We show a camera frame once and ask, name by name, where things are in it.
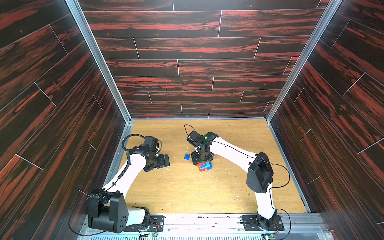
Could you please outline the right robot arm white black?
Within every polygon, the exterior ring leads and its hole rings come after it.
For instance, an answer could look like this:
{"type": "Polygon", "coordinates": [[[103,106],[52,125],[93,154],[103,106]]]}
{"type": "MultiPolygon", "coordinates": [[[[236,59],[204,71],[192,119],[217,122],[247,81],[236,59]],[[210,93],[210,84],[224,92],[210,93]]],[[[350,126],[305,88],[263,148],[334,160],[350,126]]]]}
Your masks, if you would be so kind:
{"type": "Polygon", "coordinates": [[[218,155],[244,170],[247,173],[246,184],[256,196],[259,216],[270,220],[276,215],[273,198],[269,194],[274,172],[265,153],[256,154],[243,150],[212,132],[200,135],[192,131],[188,134],[187,141],[195,148],[191,153],[195,166],[211,162],[218,155]]]}

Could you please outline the aluminium front rail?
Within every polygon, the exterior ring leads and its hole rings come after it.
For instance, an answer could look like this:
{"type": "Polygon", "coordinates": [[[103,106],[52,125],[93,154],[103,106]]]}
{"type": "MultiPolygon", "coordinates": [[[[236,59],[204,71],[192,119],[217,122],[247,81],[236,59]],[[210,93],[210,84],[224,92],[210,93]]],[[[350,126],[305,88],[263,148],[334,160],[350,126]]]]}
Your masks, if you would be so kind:
{"type": "Polygon", "coordinates": [[[80,240],[333,240],[319,214],[281,214],[278,227],[262,231],[250,226],[251,214],[154,215],[146,232],[131,227],[120,234],[101,233],[84,226],[80,240]]]}

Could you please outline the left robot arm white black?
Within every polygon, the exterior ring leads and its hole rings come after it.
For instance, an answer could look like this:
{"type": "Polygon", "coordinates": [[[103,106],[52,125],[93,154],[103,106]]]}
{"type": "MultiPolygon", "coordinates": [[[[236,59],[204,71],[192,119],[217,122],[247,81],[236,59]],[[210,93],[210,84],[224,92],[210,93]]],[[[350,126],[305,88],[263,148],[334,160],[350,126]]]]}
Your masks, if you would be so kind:
{"type": "Polygon", "coordinates": [[[127,193],[141,171],[169,167],[169,156],[144,145],[127,149],[126,154],[122,169],[102,189],[93,190],[85,201],[91,229],[120,234],[131,228],[145,231],[151,225],[149,209],[127,207],[127,193]]]}

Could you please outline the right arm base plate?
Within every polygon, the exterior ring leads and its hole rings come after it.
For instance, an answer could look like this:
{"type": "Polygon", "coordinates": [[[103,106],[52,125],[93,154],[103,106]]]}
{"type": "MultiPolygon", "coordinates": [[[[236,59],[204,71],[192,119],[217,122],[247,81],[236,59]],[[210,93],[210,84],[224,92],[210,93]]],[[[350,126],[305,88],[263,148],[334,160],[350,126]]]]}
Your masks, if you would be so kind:
{"type": "Polygon", "coordinates": [[[266,219],[259,214],[242,215],[240,224],[245,231],[284,231],[285,227],[281,216],[274,214],[270,219],[266,219]]]}

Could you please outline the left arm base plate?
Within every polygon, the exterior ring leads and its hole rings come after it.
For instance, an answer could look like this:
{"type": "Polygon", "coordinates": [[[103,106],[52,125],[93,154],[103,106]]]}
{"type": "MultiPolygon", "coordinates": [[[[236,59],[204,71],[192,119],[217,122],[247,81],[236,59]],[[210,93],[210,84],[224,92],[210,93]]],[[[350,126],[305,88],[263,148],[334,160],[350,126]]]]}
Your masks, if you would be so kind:
{"type": "Polygon", "coordinates": [[[165,216],[150,215],[148,220],[141,224],[126,226],[124,232],[153,232],[158,233],[164,230],[165,216]]]}

